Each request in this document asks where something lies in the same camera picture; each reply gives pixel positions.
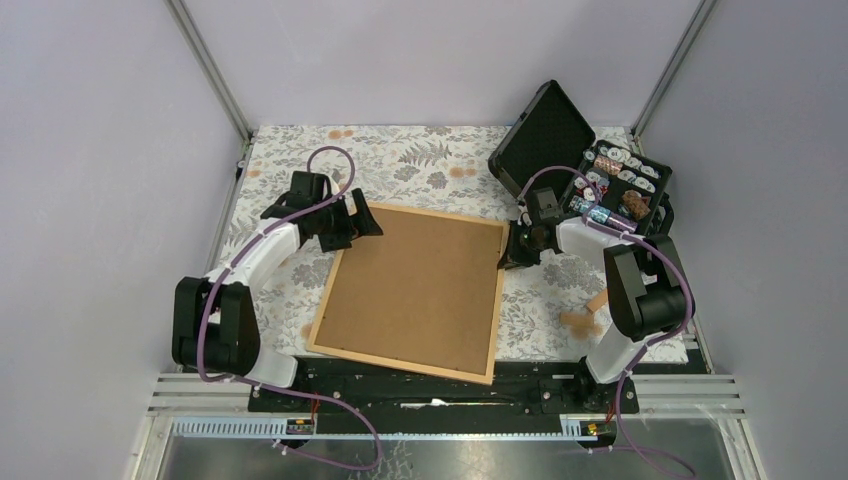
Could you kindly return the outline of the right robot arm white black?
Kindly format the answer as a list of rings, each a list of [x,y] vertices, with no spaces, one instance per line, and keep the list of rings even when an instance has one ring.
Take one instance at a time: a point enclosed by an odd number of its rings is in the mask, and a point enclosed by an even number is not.
[[[550,188],[529,193],[527,219],[509,225],[499,268],[538,265],[545,251],[570,253],[603,269],[612,324],[586,355],[573,386],[575,402],[597,412],[613,398],[612,383],[630,372],[648,346],[679,330],[694,300],[673,241],[617,230],[584,213],[567,213]]]

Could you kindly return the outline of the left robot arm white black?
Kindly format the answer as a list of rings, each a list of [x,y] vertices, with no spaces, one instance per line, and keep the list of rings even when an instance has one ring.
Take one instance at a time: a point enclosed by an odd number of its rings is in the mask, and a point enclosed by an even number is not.
[[[298,362],[261,341],[254,300],[271,275],[310,239],[323,252],[349,249],[383,231],[364,193],[334,189],[324,174],[297,171],[288,191],[262,212],[253,233],[223,266],[176,286],[173,359],[207,382],[235,380],[272,388],[288,411],[309,401],[310,385],[296,375]]]

